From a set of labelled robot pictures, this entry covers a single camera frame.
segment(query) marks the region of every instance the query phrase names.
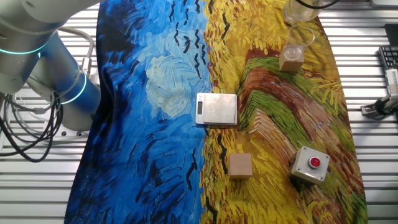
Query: digital scale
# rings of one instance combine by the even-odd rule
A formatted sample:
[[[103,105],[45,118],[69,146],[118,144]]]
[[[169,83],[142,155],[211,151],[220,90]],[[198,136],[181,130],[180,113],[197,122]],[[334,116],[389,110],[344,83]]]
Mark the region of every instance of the digital scale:
[[[235,94],[198,93],[197,124],[236,125],[238,97]]]

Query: keyboard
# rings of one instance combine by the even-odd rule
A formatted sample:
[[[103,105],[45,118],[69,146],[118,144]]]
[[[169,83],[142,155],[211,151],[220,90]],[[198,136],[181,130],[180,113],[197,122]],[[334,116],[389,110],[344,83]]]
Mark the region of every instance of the keyboard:
[[[384,46],[379,48],[380,61],[385,70],[392,68],[394,58],[398,60],[398,47]]]

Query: glass cup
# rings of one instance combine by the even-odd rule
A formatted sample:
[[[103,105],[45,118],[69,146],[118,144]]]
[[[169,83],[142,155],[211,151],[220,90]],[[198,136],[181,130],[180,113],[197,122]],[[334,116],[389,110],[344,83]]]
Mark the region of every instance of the glass cup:
[[[302,0],[311,6],[322,6],[323,0]],[[284,7],[284,17],[289,23],[296,23],[298,21],[310,21],[315,18],[320,12],[320,9],[310,9],[298,3],[296,0],[289,0]]]
[[[312,29],[304,25],[295,25],[287,33],[287,43],[284,49],[285,58],[298,60],[304,55],[305,49],[315,40]]]

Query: red button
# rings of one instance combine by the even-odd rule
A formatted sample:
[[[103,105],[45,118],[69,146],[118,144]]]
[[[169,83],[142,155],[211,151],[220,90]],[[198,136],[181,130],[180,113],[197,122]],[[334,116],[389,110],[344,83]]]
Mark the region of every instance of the red button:
[[[321,161],[318,158],[313,157],[309,160],[309,164],[312,168],[318,168],[321,166]]]

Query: small wooden cube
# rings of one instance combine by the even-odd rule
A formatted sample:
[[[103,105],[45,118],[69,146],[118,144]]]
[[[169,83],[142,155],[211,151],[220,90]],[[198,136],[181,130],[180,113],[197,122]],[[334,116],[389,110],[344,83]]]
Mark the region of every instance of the small wooden cube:
[[[248,179],[253,176],[251,154],[230,154],[228,175],[230,179]]]
[[[285,46],[279,55],[279,70],[281,72],[298,72],[304,64],[304,55],[297,60],[289,60],[285,58]]]

